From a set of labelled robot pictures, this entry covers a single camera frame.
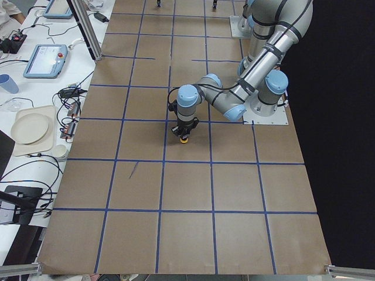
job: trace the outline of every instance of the black curtain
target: black curtain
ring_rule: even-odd
[[[313,5],[289,101],[332,264],[375,269],[375,1]]]

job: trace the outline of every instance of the tablet screen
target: tablet screen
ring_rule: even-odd
[[[39,46],[28,73],[50,74],[56,64],[59,50],[60,46]]]
[[[69,6],[66,0],[54,0],[48,10],[48,13],[64,14],[68,11]]]

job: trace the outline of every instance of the blue cup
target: blue cup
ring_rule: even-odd
[[[16,82],[7,74],[0,74],[0,86],[11,94],[17,94],[19,91]]]

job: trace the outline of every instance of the metal pole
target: metal pole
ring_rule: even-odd
[[[74,18],[76,19],[79,29],[81,30],[91,58],[95,61],[101,60],[103,54],[101,52],[98,39],[96,38],[93,26],[91,25],[87,12],[84,9],[82,0],[67,0],[67,3]]]
[[[0,277],[36,274],[42,272],[41,263],[32,263],[30,265],[3,265],[0,266]]]
[[[326,271],[331,276],[344,276],[358,279],[375,280],[375,270],[361,268],[341,268],[333,265],[326,265]]]

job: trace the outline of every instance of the beige tray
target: beige tray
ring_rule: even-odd
[[[48,117],[48,120],[49,120],[48,130],[46,134],[36,142],[30,143],[28,145],[22,145],[20,143],[16,143],[14,146],[14,150],[13,150],[14,156],[22,156],[22,155],[47,151],[47,150],[50,150],[54,145],[54,136],[55,136],[54,120],[55,120],[55,115],[56,115],[56,107],[54,107],[53,105],[47,105],[44,107],[36,107],[36,108],[28,108],[28,109],[20,110],[17,112],[15,121],[17,121],[19,118],[23,116],[26,116],[28,114],[33,114],[33,113],[39,113]]]

